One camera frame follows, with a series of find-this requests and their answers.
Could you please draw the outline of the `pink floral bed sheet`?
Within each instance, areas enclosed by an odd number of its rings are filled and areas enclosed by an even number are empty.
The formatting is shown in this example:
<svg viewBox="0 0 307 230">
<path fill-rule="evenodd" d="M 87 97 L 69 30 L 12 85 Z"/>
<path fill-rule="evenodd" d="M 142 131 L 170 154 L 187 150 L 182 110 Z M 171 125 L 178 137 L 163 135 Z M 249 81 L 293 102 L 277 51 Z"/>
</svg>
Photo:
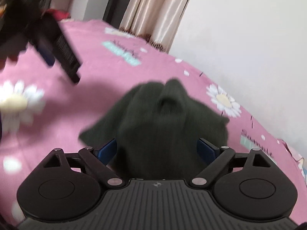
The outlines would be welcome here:
<svg viewBox="0 0 307 230">
<path fill-rule="evenodd" d="M 237 152 L 260 148 L 298 190 L 291 218 L 306 221 L 306 182 L 301 156 L 268 133 L 227 89 L 187 62 L 157 51 L 142 39 L 91 20 L 61 24 L 80 54 L 81 80 L 73 85 L 61 67 L 48 68 L 29 47 L 15 67 L 1 72 L 1 215 L 18 224 L 18 186 L 54 148 L 76 152 L 79 133 L 97 121 L 133 86 L 177 78 L 188 94 L 230 118 L 229 146 Z"/>
</svg>

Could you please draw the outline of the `dark green knit garment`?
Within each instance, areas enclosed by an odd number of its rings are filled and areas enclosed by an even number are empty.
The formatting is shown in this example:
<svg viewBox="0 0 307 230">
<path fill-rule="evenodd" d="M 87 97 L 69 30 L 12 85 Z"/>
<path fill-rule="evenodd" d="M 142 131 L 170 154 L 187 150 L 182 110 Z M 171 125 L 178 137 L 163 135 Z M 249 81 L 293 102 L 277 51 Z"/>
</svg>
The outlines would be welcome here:
<svg viewBox="0 0 307 230">
<path fill-rule="evenodd" d="M 172 79 L 132 88 L 79 138 L 95 148 L 115 139 L 110 167 L 126 180 L 190 180 L 206 167 L 197 154 L 198 139 L 226 146 L 228 123 Z"/>
</svg>

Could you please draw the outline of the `red cloth item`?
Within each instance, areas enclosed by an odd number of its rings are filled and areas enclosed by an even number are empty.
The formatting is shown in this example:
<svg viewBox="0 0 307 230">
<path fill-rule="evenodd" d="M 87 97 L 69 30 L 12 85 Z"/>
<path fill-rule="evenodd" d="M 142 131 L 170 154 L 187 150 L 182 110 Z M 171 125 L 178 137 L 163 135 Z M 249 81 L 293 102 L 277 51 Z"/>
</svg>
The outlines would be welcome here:
<svg viewBox="0 0 307 230">
<path fill-rule="evenodd" d="M 62 21 L 71 18 L 69 12 L 65 12 L 63 10 L 50 8 L 47 9 L 46 12 L 51 14 L 56 19 L 56 21 Z"/>
</svg>

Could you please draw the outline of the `beige satin curtain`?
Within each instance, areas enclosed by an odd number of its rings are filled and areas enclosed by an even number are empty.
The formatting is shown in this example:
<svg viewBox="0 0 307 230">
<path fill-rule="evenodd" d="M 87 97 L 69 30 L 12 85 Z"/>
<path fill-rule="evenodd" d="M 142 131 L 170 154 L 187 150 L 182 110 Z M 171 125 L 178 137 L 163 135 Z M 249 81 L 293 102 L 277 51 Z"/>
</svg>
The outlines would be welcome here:
<svg viewBox="0 0 307 230">
<path fill-rule="evenodd" d="M 169 52 L 189 0 L 130 0 L 119 30 Z"/>
</svg>

